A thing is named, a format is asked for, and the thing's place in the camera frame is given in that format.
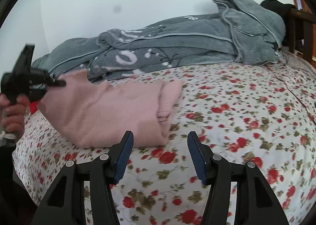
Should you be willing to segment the person's left hand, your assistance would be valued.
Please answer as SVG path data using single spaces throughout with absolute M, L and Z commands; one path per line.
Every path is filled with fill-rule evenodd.
M 6 132 L 14 133 L 16 140 L 19 140 L 24 134 L 24 116 L 29 105 L 28 97 L 23 94 L 17 97 L 17 103 L 13 105 L 7 96 L 1 93 L 1 109 L 3 109 L 6 115 L 5 118 L 1 119 L 1 125 L 5 128 Z

